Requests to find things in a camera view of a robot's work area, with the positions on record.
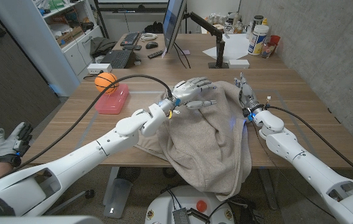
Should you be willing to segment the person's gloved hand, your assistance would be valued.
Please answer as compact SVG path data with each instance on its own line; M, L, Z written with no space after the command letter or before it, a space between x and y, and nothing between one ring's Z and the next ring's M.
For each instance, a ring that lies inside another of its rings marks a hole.
M8 162L13 167L19 167L21 157L30 148L32 130L30 123L21 122L6 139L4 129L0 128L0 162Z

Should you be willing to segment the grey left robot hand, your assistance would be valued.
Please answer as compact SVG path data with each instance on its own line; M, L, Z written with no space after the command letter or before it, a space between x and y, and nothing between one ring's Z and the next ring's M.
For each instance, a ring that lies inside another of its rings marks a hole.
M171 97L161 100L158 103L158 106L166 114L177 106L185 106L189 110L196 110L206 106L211 106L217 102L215 100L194 100L194 98L207 90L214 89L216 89L216 86L213 85L207 77L195 77L187 81L183 80L173 87Z

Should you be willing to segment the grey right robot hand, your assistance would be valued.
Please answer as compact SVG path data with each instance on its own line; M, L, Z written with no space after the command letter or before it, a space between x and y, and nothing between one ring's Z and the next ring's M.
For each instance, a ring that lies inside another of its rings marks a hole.
M264 105L258 102L257 96L247 83L247 79L241 72L239 78L234 78L235 85L240 89L239 101L242 106L243 116L252 121L256 114L263 111Z

